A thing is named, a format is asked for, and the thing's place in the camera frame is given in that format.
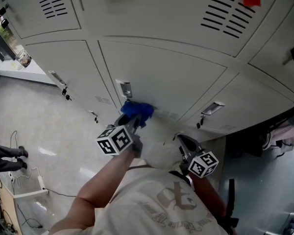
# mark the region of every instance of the black pants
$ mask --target black pants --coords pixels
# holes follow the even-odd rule
[[[0,145],[0,172],[2,171],[17,171],[22,168],[23,162],[17,161],[12,162],[8,160],[3,160],[1,158],[14,158],[20,157],[23,155],[23,151],[21,149],[13,149]]]

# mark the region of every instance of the person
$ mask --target person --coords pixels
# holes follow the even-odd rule
[[[8,148],[0,145],[0,172],[3,171],[17,171],[22,168],[27,169],[27,164],[19,157],[24,156],[28,158],[28,152],[23,146],[19,146],[18,149]],[[3,160],[1,158],[17,158],[16,162]]]
[[[226,206],[206,178],[189,174],[194,191],[182,175],[149,165],[129,169],[134,157],[131,146],[114,156],[81,188],[49,234],[228,234],[217,223]],[[105,209],[95,216],[99,208]]]

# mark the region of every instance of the cabinet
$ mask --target cabinet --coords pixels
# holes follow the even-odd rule
[[[275,34],[250,61],[294,92],[294,61],[286,65],[290,50],[294,47],[294,6]]]
[[[95,36],[172,40],[236,56],[275,0],[83,0]]]
[[[6,0],[7,15],[20,38],[79,29],[71,0]]]
[[[213,102],[221,102],[225,106],[207,116],[202,128],[220,132],[235,132],[253,126],[283,112],[292,104],[266,85],[239,74],[186,123],[195,127],[201,112]]]
[[[37,64],[60,87],[56,72],[82,106],[98,114],[102,124],[114,123],[120,116],[94,63],[86,41],[60,41],[27,45]]]
[[[133,100],[179,120],[226,70],[182,53],[135,44],[100,41],[112,82],[130,82]]]

